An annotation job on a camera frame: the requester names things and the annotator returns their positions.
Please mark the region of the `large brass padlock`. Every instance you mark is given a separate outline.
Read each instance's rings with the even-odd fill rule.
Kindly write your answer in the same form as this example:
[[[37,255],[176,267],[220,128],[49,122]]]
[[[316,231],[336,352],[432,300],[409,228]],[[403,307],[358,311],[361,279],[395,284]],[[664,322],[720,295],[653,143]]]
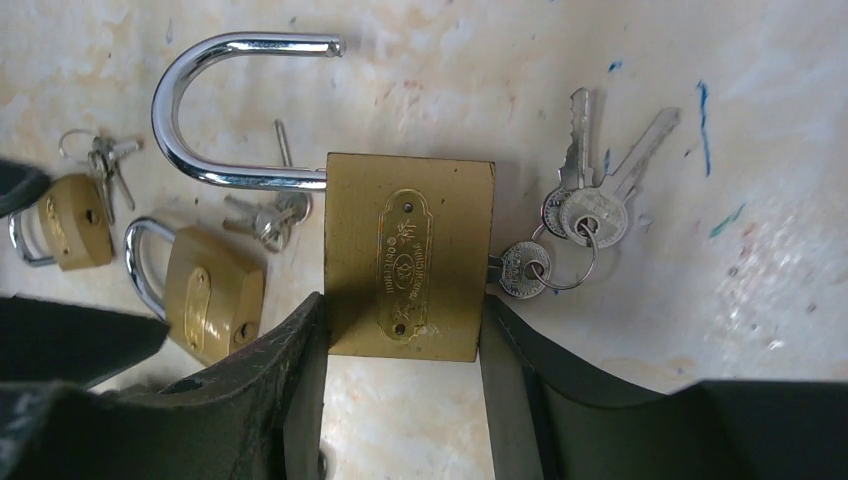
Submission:
[[[163,292],[144,271],[145,233],[170,244]],[[124,264],[140,300],[168,327],[172,341],[205,366],[255,340],[265,291],[264,266],[196,226],[178,230],[140,217],[126,229]]]

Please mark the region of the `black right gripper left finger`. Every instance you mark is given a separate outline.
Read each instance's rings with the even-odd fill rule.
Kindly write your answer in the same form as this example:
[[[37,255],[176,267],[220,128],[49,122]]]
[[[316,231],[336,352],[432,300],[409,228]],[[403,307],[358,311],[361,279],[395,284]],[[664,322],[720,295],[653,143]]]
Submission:
[[[1,380],[5,479],[324,479],[324,298],[162,389]]]

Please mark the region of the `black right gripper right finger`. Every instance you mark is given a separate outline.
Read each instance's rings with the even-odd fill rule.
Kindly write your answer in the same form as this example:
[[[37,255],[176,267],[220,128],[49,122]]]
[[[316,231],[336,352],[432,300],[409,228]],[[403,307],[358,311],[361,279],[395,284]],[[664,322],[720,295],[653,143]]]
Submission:
[[[487,296],[479,342],[499,479],[843,479],[840,382],[703,380],[671,394],[593,366]]]

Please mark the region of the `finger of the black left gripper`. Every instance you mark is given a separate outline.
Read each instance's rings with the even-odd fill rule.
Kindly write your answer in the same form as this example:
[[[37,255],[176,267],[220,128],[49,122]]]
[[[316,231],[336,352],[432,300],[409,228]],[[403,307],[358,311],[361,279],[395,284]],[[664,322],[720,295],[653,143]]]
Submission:
[[[1,299],[1,380],[92,387],[156,354],[165,323],[26,297]]]
[[[50,188],[51,177],[42,169],[8,158],[1,164],[1,217],[25,210]]]

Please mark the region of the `small silver key pair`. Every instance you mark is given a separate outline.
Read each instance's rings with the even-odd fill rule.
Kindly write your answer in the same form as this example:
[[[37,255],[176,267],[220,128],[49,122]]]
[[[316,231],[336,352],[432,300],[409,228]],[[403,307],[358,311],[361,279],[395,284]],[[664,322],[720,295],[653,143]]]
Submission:
[[[91,139],[85,160],[74,157],[65,148],[65,141],[71,136],[86,136]],[[119,140],[105,133],[81,128],[66,131],[58,141],[58,151],[64,159],[87,167],[110,226],[115,225],[114,189],[118,190],[127,209],[135,210],[135,201],[122,174],[120,162],[142,149],[143,142],[140,139]]]

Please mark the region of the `long-shackle brass padlock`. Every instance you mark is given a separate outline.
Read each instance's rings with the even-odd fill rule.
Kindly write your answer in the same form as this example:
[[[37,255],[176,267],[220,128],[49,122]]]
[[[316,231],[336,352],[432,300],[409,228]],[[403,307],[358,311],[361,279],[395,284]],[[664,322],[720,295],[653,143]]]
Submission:
[[[9,217],[18,257],[30,267],[56,265],[63,271],[108,265],[114,258],[110,223],[95,181],[84,173],[56,180],[36,202],[49,254],[35,257],[23,236],[23,213]]]

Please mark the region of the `small brass padlock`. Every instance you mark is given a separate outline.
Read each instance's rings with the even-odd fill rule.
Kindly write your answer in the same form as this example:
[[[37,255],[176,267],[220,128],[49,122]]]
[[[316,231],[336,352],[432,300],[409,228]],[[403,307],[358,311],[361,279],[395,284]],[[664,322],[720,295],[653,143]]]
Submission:
[[[214,64],[344,52],[336,34],[234,32],[203,40],[172,62],[155,89],[155,141],[180,172],[206,184],[324,195],[332,354],[472,362],[488,281],[493,162],[335,152],[320,170],[236,165],[202,156],[181,133],[183,96]]]

